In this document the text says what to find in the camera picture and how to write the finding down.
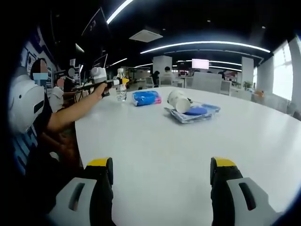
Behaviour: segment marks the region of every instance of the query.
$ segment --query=screen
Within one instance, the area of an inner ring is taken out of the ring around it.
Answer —
[[[192,59],[192,68],[209,69],[209,60]]]

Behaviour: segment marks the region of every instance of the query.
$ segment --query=ceiling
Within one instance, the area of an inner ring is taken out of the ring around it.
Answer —
[[[106,53],[107,65],[128,58],[114,69],[149,64],[154,56],[162,54],[173,57],[173,64],[194,57],[240,64],[241,57],[248,54],[258,65],[271,53],[225,44],[193,44],[140,53],[204,40],[238,42],[273,51],[292,38],[299,25],[296,8],[273,0],[134,0],[107,24],[106,20],[124,1],[86,0],[72,12],[58,5],[52,7],[50,19],[41,24],[41,30],[61,68],[67,67],[73,57],[87,63]],[[129,40],[145,27],[163,38],[149,43]],[[74,43],[85,53],[76,51]]]

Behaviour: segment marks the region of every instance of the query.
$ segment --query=face mask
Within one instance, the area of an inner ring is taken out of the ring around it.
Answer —
[[[47,80],[48,73],[33,73],[33,80]]]

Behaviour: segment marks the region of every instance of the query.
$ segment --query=office desk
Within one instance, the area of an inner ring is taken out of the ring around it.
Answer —
[[[242,99],[182,89],[221,107],[210,121],[179,124],[164,107],[174,87],[156,90],[162,103],[135,107],[105,97],[75,123],[83,165],[111,156],[112,215],[123,226],[211,225],[210,158],[234,161],[284,211],[301,185],[301,122]]]

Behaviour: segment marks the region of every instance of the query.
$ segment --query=water bottle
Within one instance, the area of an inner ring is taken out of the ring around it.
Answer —
[[[123,73],[123,68],[118,69],[117,77],[122,79],[125,78]],[[117,92],[117,100],[118,101],[125,101],[127,99],[127,85],[126,84],[119,84],[116,88]]]

